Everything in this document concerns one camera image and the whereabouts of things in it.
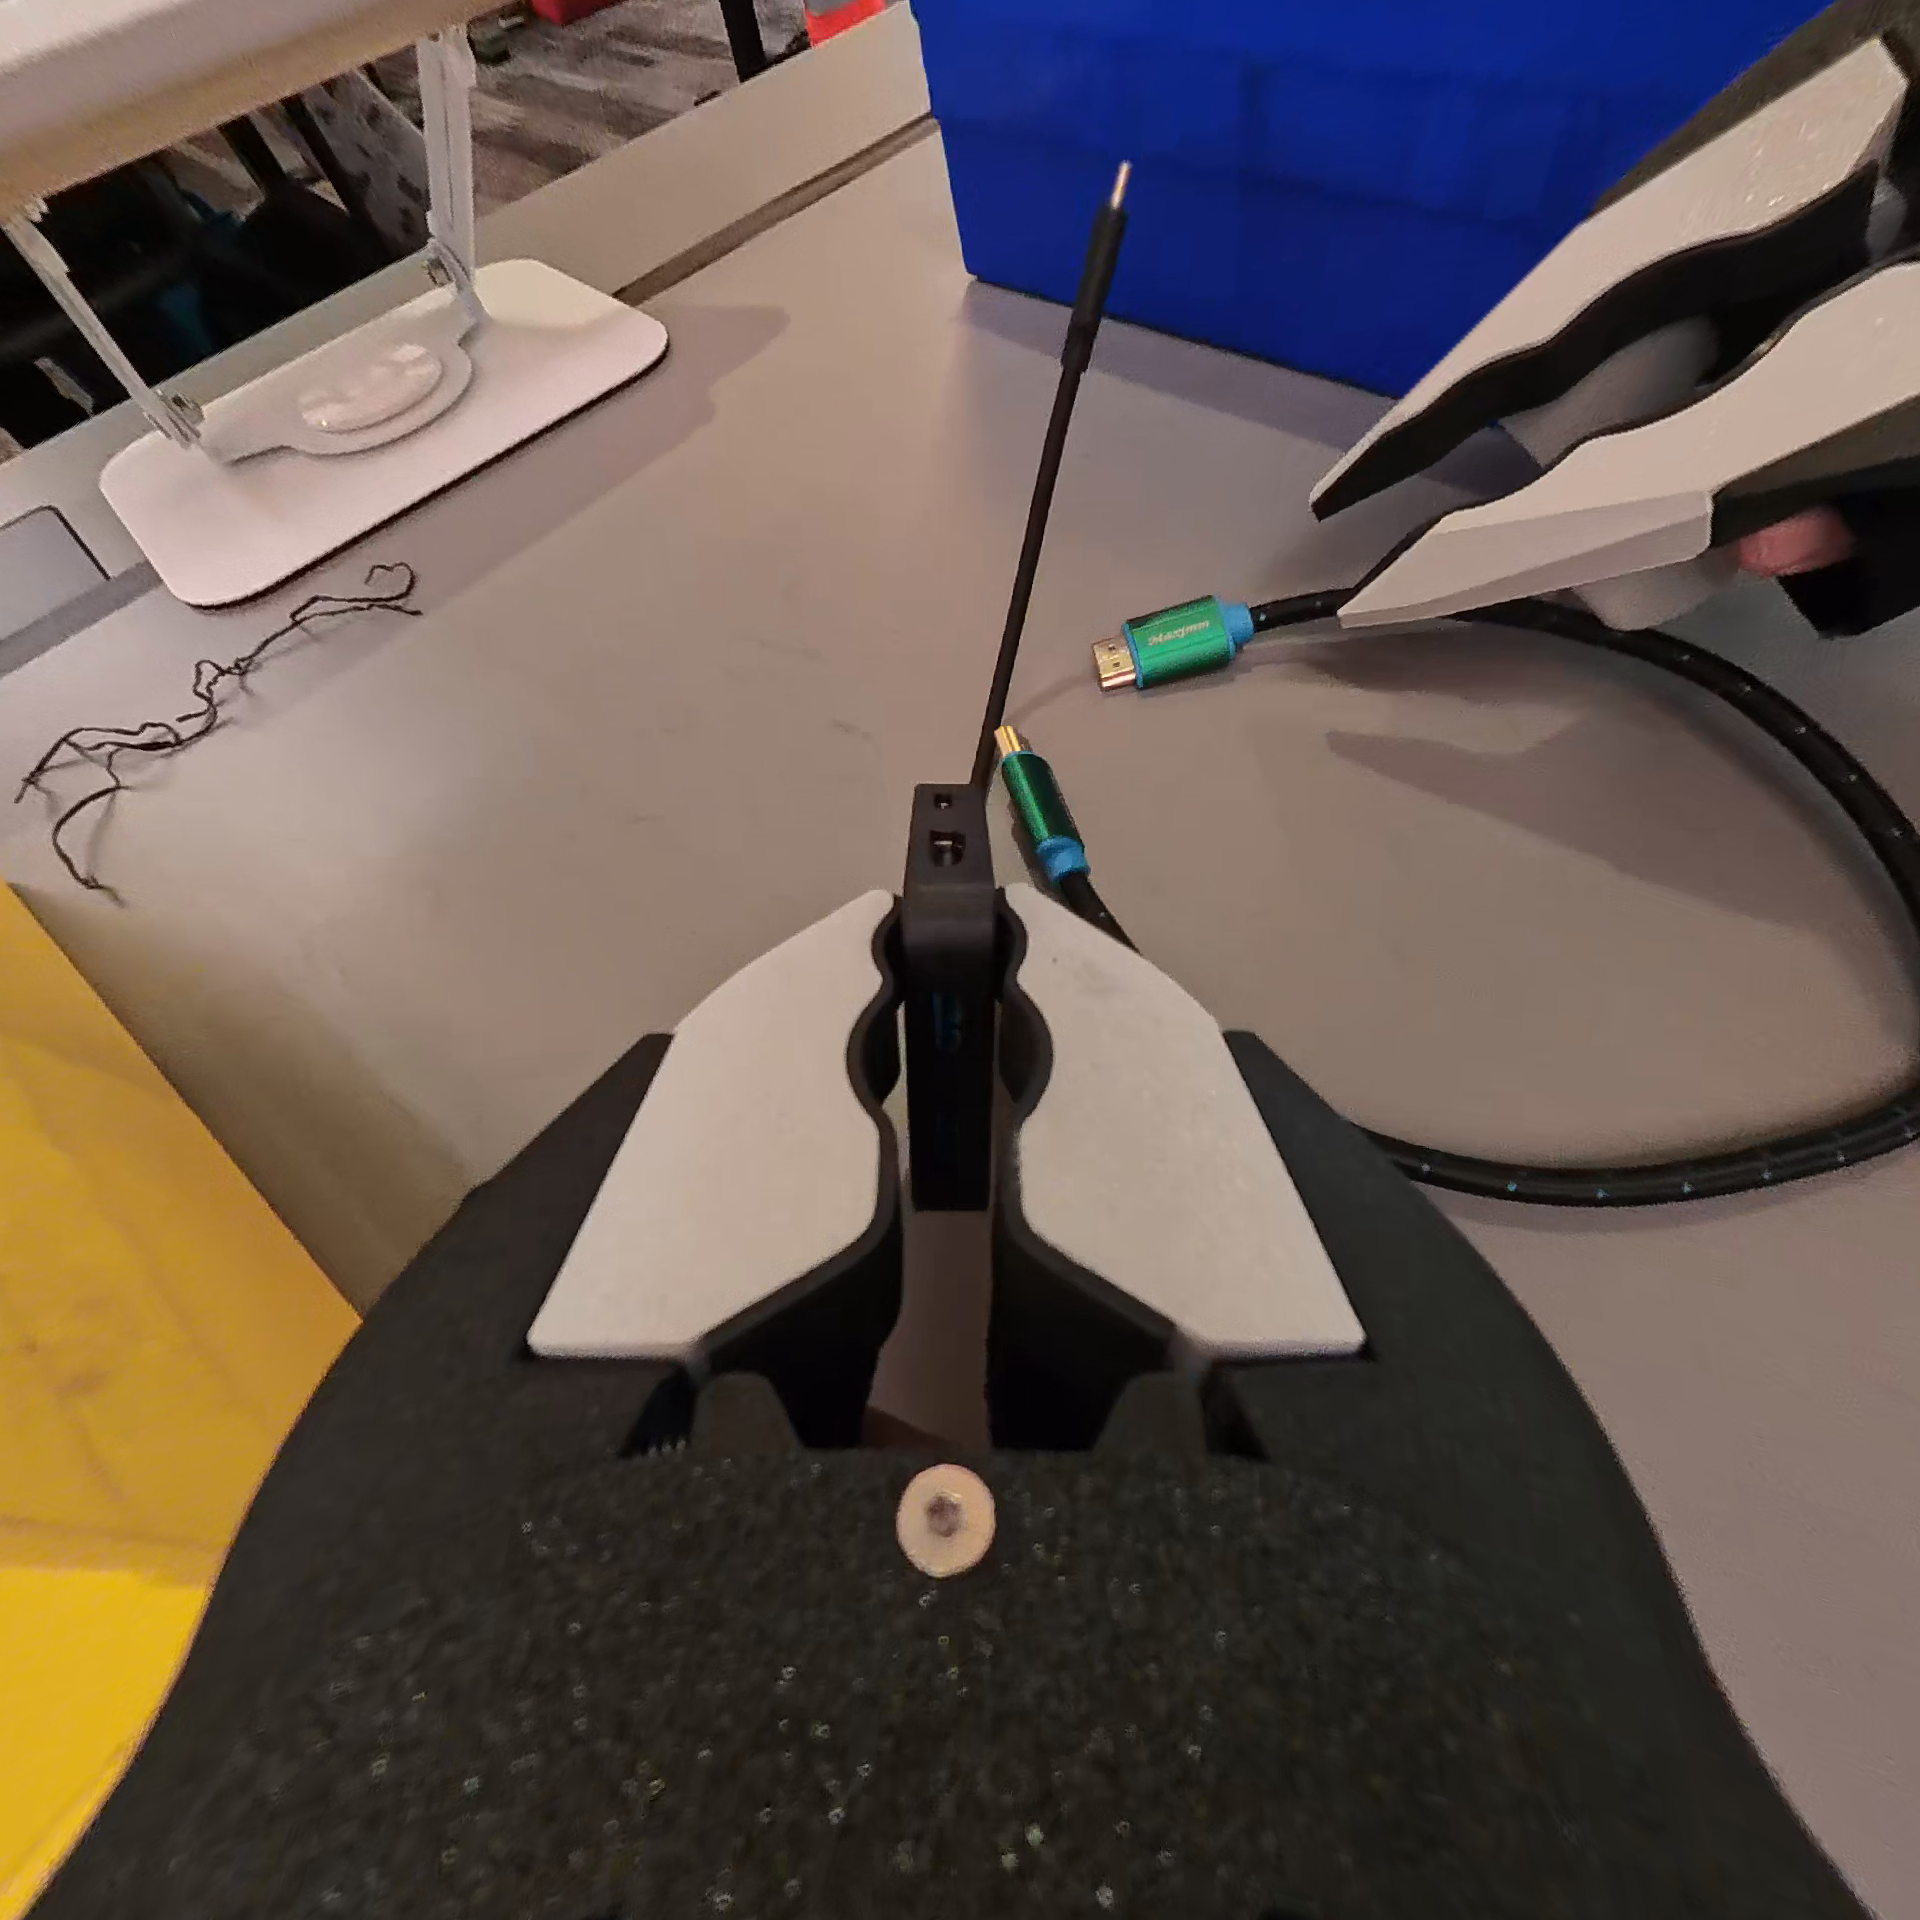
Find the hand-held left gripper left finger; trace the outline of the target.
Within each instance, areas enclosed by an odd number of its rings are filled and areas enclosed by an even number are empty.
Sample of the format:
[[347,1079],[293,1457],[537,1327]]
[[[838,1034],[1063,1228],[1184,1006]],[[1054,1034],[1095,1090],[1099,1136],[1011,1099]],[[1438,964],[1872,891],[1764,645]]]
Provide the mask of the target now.
[[866,889],[678,1022],[531,1322],[537,1357],[754,1376],[805,1445],[858,1445],[901,1316],[897,914]]

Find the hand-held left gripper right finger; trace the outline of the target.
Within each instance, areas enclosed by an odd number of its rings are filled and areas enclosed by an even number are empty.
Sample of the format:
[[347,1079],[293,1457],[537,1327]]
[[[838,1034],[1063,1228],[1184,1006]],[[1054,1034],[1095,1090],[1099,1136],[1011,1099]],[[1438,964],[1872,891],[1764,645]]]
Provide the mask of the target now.
[[1082,1452],[1136,1380],[1350,1361],[1367,1330],[1214,1016],[1002,891],[992,1440]]

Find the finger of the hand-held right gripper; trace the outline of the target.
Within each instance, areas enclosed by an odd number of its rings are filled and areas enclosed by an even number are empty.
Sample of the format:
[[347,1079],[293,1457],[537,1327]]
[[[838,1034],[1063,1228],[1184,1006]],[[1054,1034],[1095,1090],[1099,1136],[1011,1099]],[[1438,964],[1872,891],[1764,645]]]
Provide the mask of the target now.
[[1894,259],[1805,308],[1703,398],[1441,517],[1338,622],[1401,625],[1695,564],[1807,507],[1914,486],[1917,419],[1918,263]]
[[1813,286],[1867,240],[1909,109],[1898,35],[1856,43],[1568,230],[1314,486],[1316,517],[1537,413],[1654,331]]

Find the blue plastic bin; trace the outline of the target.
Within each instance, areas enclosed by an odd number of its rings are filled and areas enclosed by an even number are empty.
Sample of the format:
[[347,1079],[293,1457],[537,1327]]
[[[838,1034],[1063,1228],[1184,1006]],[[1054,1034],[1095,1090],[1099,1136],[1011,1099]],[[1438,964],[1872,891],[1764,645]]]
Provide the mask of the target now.
[[1814,2],[919,2],[973,278],[1413,388]]

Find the yellow plastic bin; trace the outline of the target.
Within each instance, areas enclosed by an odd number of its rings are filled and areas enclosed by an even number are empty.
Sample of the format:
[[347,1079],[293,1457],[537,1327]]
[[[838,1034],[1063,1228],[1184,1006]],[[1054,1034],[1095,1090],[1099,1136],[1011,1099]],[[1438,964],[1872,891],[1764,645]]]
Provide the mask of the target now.
[[174,1686],[361,1317],[2,889],[2,1913]]

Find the person's right hand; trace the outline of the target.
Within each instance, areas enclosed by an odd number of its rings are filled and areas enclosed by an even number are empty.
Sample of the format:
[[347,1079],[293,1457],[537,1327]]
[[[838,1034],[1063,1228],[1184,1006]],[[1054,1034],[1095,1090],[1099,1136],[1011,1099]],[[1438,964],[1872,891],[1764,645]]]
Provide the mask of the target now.
[[1739,540],[1743,574],[1788,580],[1849,564],[1856,535],[1835,505],[1814,505]]

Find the white folding stand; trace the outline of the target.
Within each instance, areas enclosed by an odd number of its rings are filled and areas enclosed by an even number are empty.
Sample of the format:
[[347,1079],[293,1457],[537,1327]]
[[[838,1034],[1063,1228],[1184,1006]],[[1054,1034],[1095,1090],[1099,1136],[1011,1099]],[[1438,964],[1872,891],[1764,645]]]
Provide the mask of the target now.
[[[665,326],[534,257],[477,249],[475,60],[456,2],[4,4],[4,235],[147,429],[100,467],[180,604],[249,604],[652,372]],[[414,48],[432,288],[195,400],[150,382],[43,231],[48,200]]]

